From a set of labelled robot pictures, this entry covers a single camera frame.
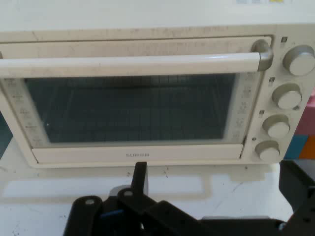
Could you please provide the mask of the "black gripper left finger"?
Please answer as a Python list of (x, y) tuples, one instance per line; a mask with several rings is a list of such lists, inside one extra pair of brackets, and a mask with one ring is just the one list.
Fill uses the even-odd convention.
[(137, 162), (131, 185), (103, 201), (98, 196), (76, 199), (65, 236), (203, 236), (204, 226), (167, 201), (151, 199), (147, 163)]

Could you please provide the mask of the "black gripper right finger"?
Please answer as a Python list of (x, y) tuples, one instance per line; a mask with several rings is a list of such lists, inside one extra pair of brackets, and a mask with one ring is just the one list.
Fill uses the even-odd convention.
[(315, 234), (315, 161), (283, 160), (279, 189), (293, 214), (282, 229), (284, 236)]

